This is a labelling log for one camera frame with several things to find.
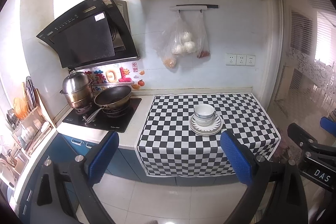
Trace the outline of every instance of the checkered tablecloth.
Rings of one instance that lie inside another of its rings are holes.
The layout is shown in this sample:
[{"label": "checkered tablecloth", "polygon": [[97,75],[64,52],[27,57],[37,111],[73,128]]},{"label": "checkered tablecloth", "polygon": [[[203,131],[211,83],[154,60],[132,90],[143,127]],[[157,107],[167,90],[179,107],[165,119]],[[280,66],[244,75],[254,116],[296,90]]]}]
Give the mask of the checkered tablecloth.
[{"label": "checkered tablecloth", "polygon": [[[214,106],[224,120],[220,132],[200,136],[189,129],[194,105]],[[234,171],[220,146],[231,128],[255,155],[270,158],[280,134],[252,93],[155,96],[139,141],[137,156],[149,176],[218,176]]]}]

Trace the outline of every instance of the plastic bag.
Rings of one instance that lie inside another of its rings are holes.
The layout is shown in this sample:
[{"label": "plastic bag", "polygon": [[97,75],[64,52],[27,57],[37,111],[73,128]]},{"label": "plastic bag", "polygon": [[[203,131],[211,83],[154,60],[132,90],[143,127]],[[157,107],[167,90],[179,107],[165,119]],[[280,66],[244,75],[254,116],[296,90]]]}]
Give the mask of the plastic bag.
[{"label": "plastic bag", "polygon": [[162,43],[157,52],[163,64],[167,68],[173,68],[180,56],[196,52],[197,49],[188,25],[178,15],[174,23],[163,31]]},{"label": "plastic bag", "polygon": [[209,42],[207,37],[207,32],[205,30],[203,13],[198,13],[196,17],[196,30],[198,32],[197,35],[197,58],[203,58],[210,55]]}]

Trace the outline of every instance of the gas stove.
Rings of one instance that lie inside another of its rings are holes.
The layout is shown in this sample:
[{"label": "gas stove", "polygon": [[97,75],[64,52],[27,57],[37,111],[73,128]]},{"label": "gas stove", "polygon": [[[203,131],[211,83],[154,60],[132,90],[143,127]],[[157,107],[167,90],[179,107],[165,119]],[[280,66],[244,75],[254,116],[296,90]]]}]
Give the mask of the gas stove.
[{"label": "gas stove", "polygon": [[76,109],[73,109],[62,122],[82,127],[106,131],[114,130],[119,133],[124,133],[140,102],[141,98],[131,98],[129,100],[129,105],[126,105],[126,107],[123,107],[122,109],[116,111],[101,110],[95,120],[88,125],[85,125],[87,118],[99,108],[97,105],[92,104],[92,107],[85,109],[85,111],[77,111]]}]

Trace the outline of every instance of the hanging rod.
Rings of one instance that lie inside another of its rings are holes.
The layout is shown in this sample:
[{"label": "hanging rod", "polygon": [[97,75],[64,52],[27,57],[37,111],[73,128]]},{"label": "hanging rod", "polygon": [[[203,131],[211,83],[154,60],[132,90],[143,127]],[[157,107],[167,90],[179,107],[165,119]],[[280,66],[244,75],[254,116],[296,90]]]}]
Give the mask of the hanging rod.
[{"label": "hanging rod", "polygon": [[172,11],[182,10],[207,10],[208,8],[218,9],[218,5],[214,4],[180,4],[170,7]]}]

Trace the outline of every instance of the frying pan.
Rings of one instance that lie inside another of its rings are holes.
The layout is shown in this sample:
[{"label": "frying pan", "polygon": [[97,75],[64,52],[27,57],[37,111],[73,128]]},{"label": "frying pan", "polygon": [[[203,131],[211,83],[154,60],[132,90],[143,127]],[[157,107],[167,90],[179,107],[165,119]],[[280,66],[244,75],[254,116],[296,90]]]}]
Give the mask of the frying pan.
[{"label": "frying pan", "polygon": [[85,125],[94,120],[102,109],[117,109],[126,104],[131,97],[132,88],[128,85],[116,85],[99,93],[94,99],[94,103],[100,108],[91,114]]}]

